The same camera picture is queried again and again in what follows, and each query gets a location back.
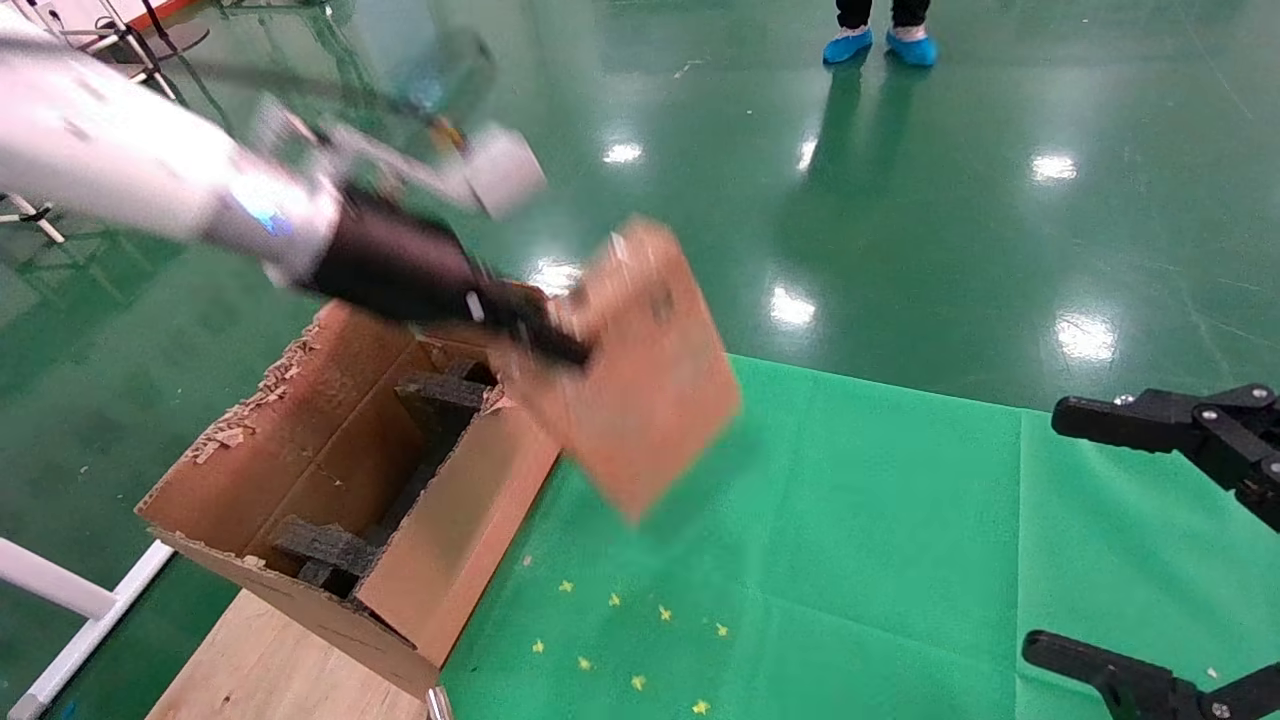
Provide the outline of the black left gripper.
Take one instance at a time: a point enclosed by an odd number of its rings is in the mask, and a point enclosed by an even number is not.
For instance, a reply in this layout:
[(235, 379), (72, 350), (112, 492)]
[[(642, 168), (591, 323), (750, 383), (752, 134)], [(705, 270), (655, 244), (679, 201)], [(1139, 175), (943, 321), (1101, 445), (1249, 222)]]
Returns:
[(381, 318), (470, 322), (545, 360), (585, 366), (591, 347), (561, 329), (539, 288), (493, 288), (447, 224), (384, 200), (346, 200), (305, 287)]

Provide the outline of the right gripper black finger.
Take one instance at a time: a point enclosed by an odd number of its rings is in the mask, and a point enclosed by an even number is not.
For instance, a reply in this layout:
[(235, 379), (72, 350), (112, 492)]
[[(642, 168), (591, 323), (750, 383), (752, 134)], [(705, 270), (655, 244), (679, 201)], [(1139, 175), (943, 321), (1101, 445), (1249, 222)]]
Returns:
[(1196, 396), (1143, 389), (1112, 400), (1068, 396), (1055, 433), (1148, 454), (1180, 454), (1219, 488), (1279, 529), (1279, 400), (1262, 384)]
[(1084, 683), (1112, 719), (1265, 719), (1279, 710), (1279, 665), (1202, 691), (1170, 669), (1044, 630), (1027, 633), (1030, 665)]

